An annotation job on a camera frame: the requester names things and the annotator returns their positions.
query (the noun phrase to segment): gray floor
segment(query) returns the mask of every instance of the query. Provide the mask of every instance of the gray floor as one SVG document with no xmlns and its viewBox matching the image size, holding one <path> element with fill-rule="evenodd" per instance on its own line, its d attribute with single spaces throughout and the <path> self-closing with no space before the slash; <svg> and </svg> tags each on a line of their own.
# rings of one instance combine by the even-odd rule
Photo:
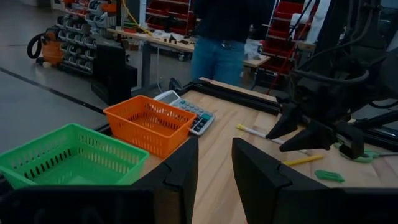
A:
<svg viewBox="0 0 398 224">
<path fill-rule="evenodd" d="M 0 68 L 49 86 L 66 95 L 78 98 L 91 105 L 105 108 L 106 105 L 90 91 L 87 79 L 43 68 L 29 59 L 26 44 L 30 39 L 45 32 L 55 23 L 62 12 L 23 6 L 15 0 L 1 0 L 0 7 Z M 130 52 L 131 65 L 141 73 L 141 53 Z M 190 62 L 179 62 L 176 57 L 152 54 L 151 83 L 158 80 L 165 84 L 172 77 L 182 83 L 189 82 Z M 23 144 L 67 123 L 80 123 L 94 128 L 105 122 L 105 117 L 61 97 L 0 73 L 0 128 L 2 148 L 0 152 Z M 371 118 L 389 110 L 366 108 L 356 118 Z"/>
</svg>

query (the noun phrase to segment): orange basket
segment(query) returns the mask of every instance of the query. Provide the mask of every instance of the orange basket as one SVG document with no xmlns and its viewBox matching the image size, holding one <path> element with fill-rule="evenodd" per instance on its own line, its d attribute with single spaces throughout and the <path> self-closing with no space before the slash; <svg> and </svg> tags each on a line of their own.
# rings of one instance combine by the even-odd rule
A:
<svg viewBox="0 0 398 224">
<path fill-rule="evenodd" d="M 146 96 L 136 96 L 104 112 L 115 137 L 161 158 L 186 140 L 196 117 Z"/>
</svg>

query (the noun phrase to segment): yellow pen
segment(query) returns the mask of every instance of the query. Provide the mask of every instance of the yellow pen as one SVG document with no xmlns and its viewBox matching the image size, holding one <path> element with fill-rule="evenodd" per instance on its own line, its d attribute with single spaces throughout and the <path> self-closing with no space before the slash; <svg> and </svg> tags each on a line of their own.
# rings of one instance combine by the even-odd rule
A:
<svg viewBox="0 0 398 224">
<path fill-rule="evenodd" d="M 317 159 L 323 159 L 323 155 L 310 156 L 310 157 L 307 157 L 307 158 L 297 159 L 297 160 L 294 160 L 294 161 L 285 161 L 285 162 L 283 162 L 283 164 L 285 164 L 287 166 L 294 166 L 294 165 L 297 165 L 297 164 L 303 164 L 303 163 L 306 163 L 306 162 L 315 161 Z"/>
</svg>

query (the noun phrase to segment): green clip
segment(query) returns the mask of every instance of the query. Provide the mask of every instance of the green clip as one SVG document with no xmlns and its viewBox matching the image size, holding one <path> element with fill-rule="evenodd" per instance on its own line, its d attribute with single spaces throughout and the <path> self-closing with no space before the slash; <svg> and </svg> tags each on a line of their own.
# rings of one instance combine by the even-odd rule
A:
<svg viewBox="0 0 398 224">
<path fill-rule="evenodd" d="M 315 171 L 315 175 L 321 180 L 331 180 L 339 183 L 343 183 L 345 181 L 340 174 L 325 170 L 317 170 Z"/>
</svg>

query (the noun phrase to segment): plastic basket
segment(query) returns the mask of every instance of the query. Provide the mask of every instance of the plastic basket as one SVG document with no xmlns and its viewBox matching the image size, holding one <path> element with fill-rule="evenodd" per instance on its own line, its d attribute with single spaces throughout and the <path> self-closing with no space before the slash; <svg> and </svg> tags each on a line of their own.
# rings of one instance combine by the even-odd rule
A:
<svg viewBox="0 0 398 224">
<path fill-rule="evenodd" d="M 104 112 L 114 136 L 161 158 L 186 140 L 196 117 L 146 96 L 136 96 Z"/>
<path fill-rule="evenodd" d="M 29 185 L 126 185 L 149 154 L 104 134 L 69 124 L 0 156 L 15 189 Z"/>
</svg>

